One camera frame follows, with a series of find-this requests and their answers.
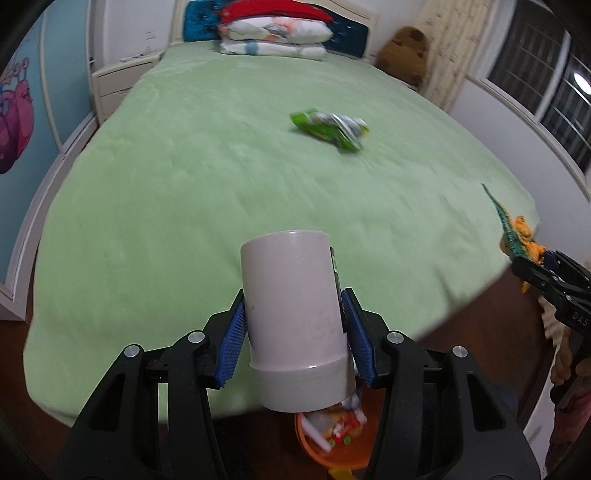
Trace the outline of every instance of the blue headboard cushion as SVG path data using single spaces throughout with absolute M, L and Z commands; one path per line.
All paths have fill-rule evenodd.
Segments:
M 183 41 L 218 39 L 219 13 L 223 6 L 229 2 L 230 0 L 193 0 L 189 2 L 183 21 Z M 328 24 L 333 36 L 329 41 L 324 42 L 327 50 L 357 58 L 363 57 L 369 34 L 367 26 L 338 15 L 327 8 L 318 5 L 315 7 L 328 12 L 334 19 L 334 22 Z

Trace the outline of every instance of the curtain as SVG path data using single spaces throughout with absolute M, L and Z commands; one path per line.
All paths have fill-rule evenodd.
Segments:
M 427 0 L 415 26 L 429 42 L 420 93 L 449 111 L 476 54 L 493 0 Z

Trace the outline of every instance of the green bedsheet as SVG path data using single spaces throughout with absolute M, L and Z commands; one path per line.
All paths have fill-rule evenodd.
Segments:
M 363 151 L 298 132 L 290 113 L 312 107 L 363 118 Z M 72 424 L 126 345 L 171 345 L 226 310 L 240 246 L 279 230 L 330 234 L 342 286 L 418 336 L 507 264 L 481 182 L 537 226 L 532 199 L 491 152 L 366 63 L 172 47 L 51 205 L 24 352 L 29 394 Z M 248 361 L 245 348 L 234 379 L 210 392 L 215 416 L 258 405 Z

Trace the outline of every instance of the white wall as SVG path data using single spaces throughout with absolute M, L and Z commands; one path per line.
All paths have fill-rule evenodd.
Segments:
M 351 0 L 379 14 L 370 49 L 379 50 L 396 30 L 411 25 L 426 0 Z M 105 5 L 102 59 L 109 65 L 146 49 L 163 50 L 173 17 L 175 0 L 96 0 Z
M 548 475 L 545 460 L 550 447 L 550 436 L 554 430 L 554 404 L 550 400 L 550 390 L 552 390 L 552 382 L 548 374 L 540 399 L 523 431 L 531 451 L 534 452 L 542 478 Z
M 540 243 L 581 262 L 590 258 L 591 206 L 547 144 L 513 111 L 469 80 L 450 115 L 488 147 L 532 195 L 542 220 L 537 235 Z
M 103 0 L 103 64 L 168 45 L 175 0 Z

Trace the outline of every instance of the pillow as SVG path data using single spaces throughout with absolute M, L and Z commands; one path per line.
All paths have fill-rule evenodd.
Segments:
M 219 26 L 220 35 L 232 40 L 275 43 L 322 43 L 332 37 L 323 21 L 292 17 L 250 17 Z
M 332 17 L 318 7 L 295 2 L 294 0 L 236 0 L 222 9 L 222 24 L 239 18 L 260 15 L 282 15 L 284 17 L 309 18 L 332 22 Z
M 236 55 L 296 57 L 310 60 L 322 60 L 326 55 L 326 49 L 322 43 L 295 45 L 260 40 L 230 40 L 229 38 L 223 38 L 220 42 L 220 52 Z

